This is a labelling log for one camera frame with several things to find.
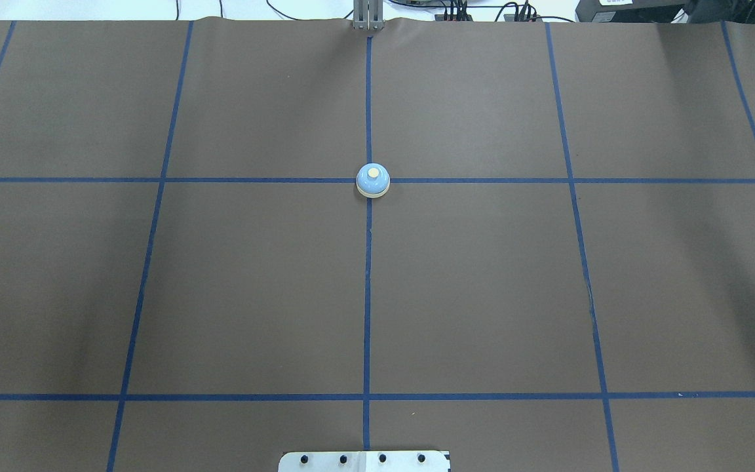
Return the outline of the black power strip with plugs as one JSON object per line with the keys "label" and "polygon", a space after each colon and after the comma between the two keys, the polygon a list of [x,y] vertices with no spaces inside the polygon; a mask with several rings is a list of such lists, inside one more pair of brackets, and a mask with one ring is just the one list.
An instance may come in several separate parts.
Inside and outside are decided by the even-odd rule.
{"label": "black power strip with plugs", "polygon": [[435,21],[540,23],[543,16],[530,1],[503,1],[500,4],[476,4],[471,1],[440,1]]}

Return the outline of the aluminium frame post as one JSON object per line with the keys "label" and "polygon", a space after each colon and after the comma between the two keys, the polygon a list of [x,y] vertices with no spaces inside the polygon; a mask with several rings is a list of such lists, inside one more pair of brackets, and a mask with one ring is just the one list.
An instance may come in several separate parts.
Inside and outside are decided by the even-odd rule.
{"label": "aluminium frame post", "polygon": [[360,31],[379,31],[384,28],[383,4],[381,0],[353,1],[353,29]]}

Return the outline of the blue white call bell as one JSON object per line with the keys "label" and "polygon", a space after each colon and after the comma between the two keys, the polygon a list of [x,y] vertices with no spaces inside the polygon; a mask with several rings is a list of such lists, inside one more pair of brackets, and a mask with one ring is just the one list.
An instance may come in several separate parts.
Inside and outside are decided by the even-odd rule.
{"label": "blue white call bell", "polygon": [[363,197],[380,198],[387,193],[391,185],[389,171],[381,164],[363,165],[355,178],[355,188]]}

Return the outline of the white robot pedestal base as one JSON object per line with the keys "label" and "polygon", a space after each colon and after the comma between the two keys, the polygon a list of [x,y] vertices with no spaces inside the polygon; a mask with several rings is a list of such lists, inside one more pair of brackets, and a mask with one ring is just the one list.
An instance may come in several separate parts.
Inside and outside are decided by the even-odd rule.
{"label": "white robot pedestal base", "polygon": [[279,471],[450,471],[450,453],[438,450],[291,452]]}

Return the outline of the black device box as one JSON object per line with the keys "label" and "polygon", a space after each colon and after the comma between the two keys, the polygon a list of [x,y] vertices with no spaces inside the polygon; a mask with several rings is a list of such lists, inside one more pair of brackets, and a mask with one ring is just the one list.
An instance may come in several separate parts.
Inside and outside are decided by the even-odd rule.
{"label": "black device box", "polygon": [[581,23],[755,24],[755,1],[579,1]]}

